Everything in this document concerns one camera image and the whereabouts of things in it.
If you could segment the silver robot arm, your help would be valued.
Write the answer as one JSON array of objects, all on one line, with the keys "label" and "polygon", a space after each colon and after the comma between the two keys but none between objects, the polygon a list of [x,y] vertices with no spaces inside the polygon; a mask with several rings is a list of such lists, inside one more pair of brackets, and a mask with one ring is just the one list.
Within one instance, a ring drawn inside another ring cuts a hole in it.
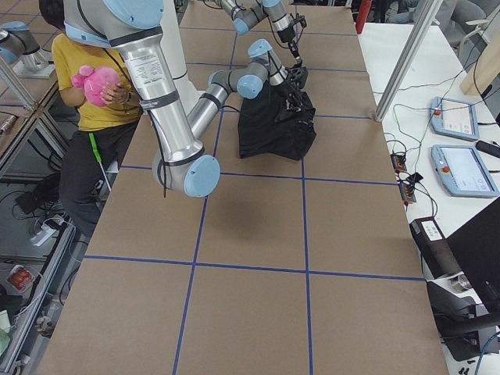
[{"label": "silver robot arm", "polygon": [[303,67],[298,43],[303,30],[307,27],[304,15],[287,11],[283,1],[255,1],[246,5],[243,1],[215,0],[203,1],[210,9],[222,10],[231,19],[238,35],[247,34],[262,21],[267,21],[277,45],[287,49],[293,56],[294,68]]},{"label": "silver robot arm", "polygon": [[302,107],[307,69],[283,65],[271,44],[259,39],[248,49],[249,64],[214,73],[205,91],[188,79],[178,20],[171,1],[67,1],[67,36],[81,44],[113,48],[123,57],[141,107],[159,143],[153,162],[157,181],[190,197],[209,195],[220,165],[207,155],[201,135],[227,98],[256,98],[265,85]]}]

